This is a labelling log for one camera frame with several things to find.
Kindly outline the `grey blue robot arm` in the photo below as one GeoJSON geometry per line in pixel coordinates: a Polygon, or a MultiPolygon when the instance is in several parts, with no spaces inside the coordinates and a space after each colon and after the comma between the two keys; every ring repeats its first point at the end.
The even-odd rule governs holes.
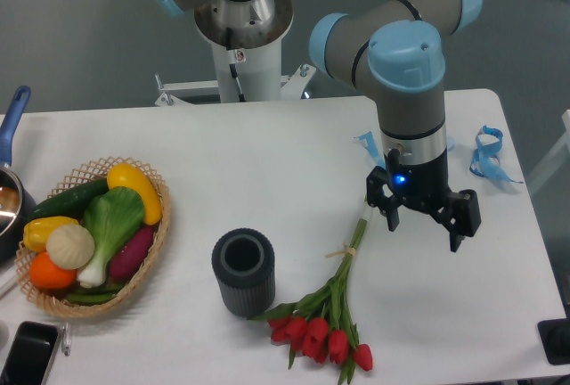
{"type": "MultiPolygon", "coordinates": [[[[290,0],[158,0],[173,15],[192,12],[210,43],[223,102],[281,96],[281,40],[290,0]]],[[[315,67],[375,102],[384,164],[367,179],[367,201],[390,230],[406,207],[431,216],[452,250],[476,233],[476,193],[448,185],[441,39],[474,21],[483,0],[385,0],[368,13],[332,13],[313,28],[315,67]]]]}

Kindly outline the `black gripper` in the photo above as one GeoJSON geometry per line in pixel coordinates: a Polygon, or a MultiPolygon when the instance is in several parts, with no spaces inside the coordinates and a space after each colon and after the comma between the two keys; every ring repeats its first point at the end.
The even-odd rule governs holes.
{"type": "Polygon", "coordinates": [[[378,208],[389,231],[399,223],[398,208],[405,206],[431,216],[440,225],[451,225],[450,249],[457,252],[466,237],[481,225],[475,190],[454,192],[448,185],[447,154],[419,165],[403,163],[403,149],[392,148],[386,166],[375,167],[366,177],[366,201],[378,208]]]}

